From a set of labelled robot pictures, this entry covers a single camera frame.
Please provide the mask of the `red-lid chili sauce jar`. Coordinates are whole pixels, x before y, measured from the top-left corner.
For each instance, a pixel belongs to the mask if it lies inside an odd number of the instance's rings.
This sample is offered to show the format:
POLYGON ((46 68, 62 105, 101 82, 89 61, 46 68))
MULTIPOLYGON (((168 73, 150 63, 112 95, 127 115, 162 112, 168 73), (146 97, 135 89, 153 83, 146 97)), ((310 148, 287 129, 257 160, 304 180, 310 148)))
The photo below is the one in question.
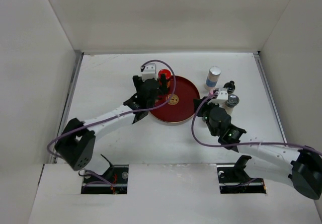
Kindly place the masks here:
POLYGON ((169 89, 171 86, 171 79, 172 74, 168 69, 161 69, 158 72, 158 81, 161 86, 166 86, 169 89))

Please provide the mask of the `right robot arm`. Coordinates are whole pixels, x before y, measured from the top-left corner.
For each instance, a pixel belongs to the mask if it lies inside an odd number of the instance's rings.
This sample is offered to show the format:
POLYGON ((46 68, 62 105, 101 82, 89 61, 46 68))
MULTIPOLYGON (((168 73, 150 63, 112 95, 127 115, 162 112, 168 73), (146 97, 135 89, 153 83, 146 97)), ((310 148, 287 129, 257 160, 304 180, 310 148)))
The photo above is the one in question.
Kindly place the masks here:
POLYGON ((309 147, 281 142, 241 142, 246 130, 231 123, 231 116, 213 96, 195 99, 194 116, 201 117, 218 144, 202 146, 225 148, 240 153, 233 175, 238 181, 263 178, 293 187, 301 195, 318 200, 321 197, 321 152, 309 147))

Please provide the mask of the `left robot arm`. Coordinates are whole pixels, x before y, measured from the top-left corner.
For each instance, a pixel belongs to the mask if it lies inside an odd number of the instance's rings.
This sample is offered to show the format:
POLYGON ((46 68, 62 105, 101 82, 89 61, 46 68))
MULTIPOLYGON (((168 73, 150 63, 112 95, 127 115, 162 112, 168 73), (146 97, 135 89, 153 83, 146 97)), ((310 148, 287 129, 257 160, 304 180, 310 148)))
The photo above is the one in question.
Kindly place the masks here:
POLYGON ((134 76, 133 83, 136 93, 115 110, 90 120, 74 118, 68 122, 54 149, 74 171, 85 169, 96 173, 102 183, 111 181, 112 164, 94 152, 95 142, 121 127, 140 121, 154 108, 156 99, 169 93, 165 74, 158 80, 134 76))

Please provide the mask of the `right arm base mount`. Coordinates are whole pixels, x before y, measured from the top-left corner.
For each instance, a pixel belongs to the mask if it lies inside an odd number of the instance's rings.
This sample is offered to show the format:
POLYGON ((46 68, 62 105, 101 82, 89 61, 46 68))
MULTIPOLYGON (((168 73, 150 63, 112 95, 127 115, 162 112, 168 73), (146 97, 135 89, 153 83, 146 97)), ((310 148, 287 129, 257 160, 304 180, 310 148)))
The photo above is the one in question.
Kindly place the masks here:
POLYGON ((242 155, 236 163, 218 164, 217 176, 221 194, 266 194, 263 179, 251 178, 245 172, 250 156, 242 155))

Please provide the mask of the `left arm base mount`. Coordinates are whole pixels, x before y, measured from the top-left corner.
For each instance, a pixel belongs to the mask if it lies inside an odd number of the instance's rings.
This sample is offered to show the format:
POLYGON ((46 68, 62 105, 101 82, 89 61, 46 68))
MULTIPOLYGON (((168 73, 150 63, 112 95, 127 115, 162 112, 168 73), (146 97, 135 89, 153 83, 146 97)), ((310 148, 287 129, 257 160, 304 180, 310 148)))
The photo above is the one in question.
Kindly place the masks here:
POLYGON ((127 194, 129 166, 114 165, 105 156, 103 159, 108 163, 108 169, 102 175, 93 171, 80 170, 78 175, 83 178, 81 194, 127 194))

